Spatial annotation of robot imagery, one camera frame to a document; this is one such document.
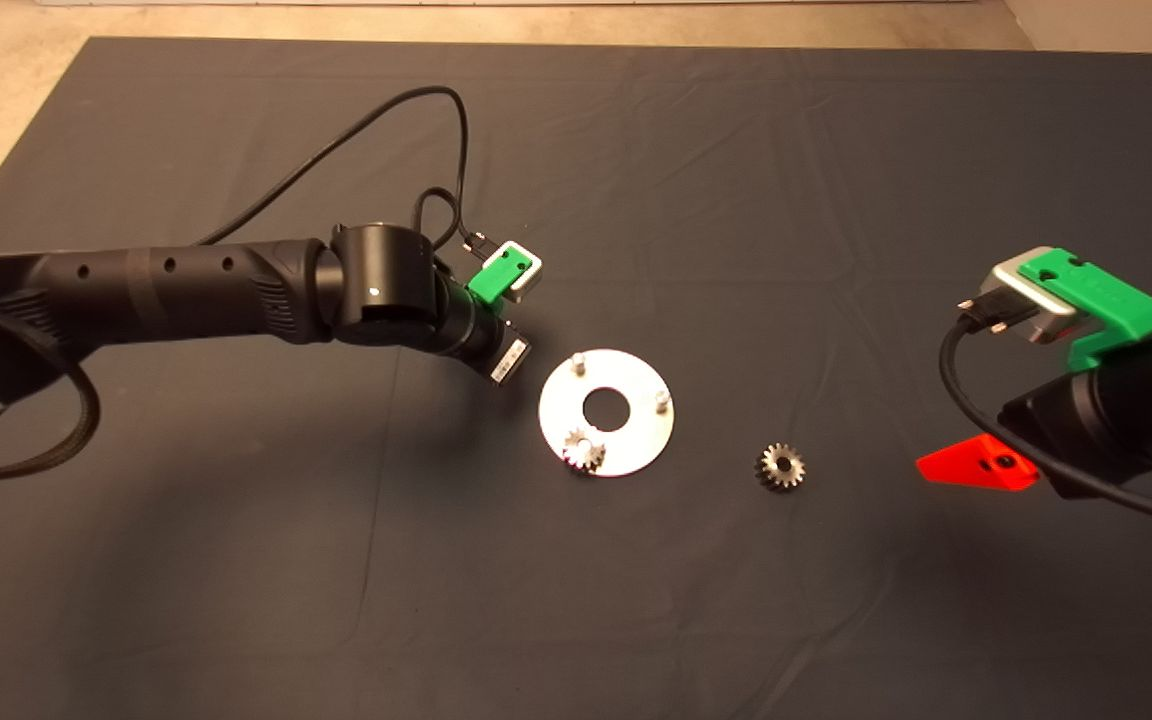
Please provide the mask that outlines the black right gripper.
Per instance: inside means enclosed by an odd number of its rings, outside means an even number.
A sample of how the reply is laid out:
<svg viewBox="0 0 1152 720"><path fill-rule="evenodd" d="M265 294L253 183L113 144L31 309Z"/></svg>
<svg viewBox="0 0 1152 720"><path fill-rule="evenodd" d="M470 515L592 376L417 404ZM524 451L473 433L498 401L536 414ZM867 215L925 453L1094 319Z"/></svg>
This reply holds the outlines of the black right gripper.
<svg viewBox="0 0 1152 720"><path fill-rule="evenodd" d="M1006 402L1000 425L1044 454L1111 486L1152 471L1152 340L1111 353ZM1041 478L1028 457L993 435L973 435L916 460L925 480L1024 491Z"/></svg>

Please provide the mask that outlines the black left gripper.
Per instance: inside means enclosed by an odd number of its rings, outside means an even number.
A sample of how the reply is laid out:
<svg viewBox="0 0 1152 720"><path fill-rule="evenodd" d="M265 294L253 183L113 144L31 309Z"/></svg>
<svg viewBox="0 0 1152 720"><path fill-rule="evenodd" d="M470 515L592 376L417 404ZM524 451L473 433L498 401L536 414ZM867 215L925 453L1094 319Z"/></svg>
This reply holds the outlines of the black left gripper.
<svg viewBox="0 0 1152 720"><path fill-rule="evenodd" d="M465 365L494 386L515 377L532 343L511 323L454 281L435 282L433 353Z"/></svg>

